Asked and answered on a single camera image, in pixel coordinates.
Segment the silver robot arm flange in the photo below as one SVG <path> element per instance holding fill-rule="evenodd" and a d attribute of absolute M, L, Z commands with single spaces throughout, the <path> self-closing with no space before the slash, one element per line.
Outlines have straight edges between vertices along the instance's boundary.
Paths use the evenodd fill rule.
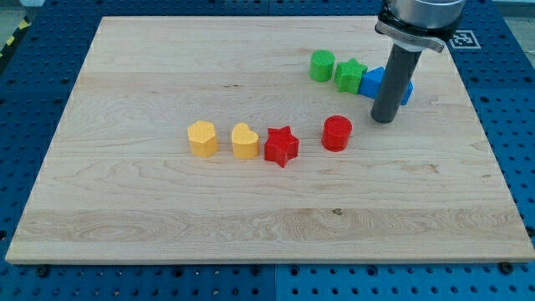
<path fill-rule="evenodd" d="M 409 52 L 441 53 L 461 22 L 466 0 L 384 0 L 375 31 Z"/>

